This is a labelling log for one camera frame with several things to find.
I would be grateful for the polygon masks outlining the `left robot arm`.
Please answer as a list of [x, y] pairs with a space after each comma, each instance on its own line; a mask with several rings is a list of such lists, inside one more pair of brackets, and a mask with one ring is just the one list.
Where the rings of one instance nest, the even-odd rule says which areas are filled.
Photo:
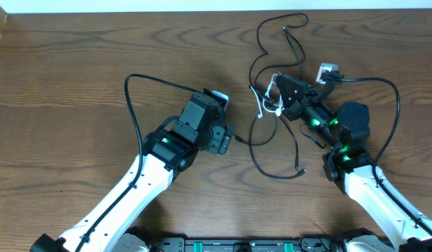
[[41, 235], [31, 251], [148, 251], [131, 224], [200, 151], [225, 154], [234, 134], [224, 123], [228, 102], [218, 91], [194, 92], [180, 116], [146, 136], [127, 173], [86, 217], [58, 239]]

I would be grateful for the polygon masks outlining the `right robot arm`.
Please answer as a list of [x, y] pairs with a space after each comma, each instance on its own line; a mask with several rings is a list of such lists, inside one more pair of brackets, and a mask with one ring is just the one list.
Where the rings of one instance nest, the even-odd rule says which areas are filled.
[[368, 107], [348, 101], [332, 111], [324, 104], [347, 78], [337, 71], [323, 73], [321, 88], [281, 74], [273, 81], [283, 114], [290, 121], [301, 119], [331, 147], [322, 157], [328, 180], [366, 210], [397, 251], [432, 251], [432, 220], [391, 184], [377, 164], [379, 158], [369, 153]]

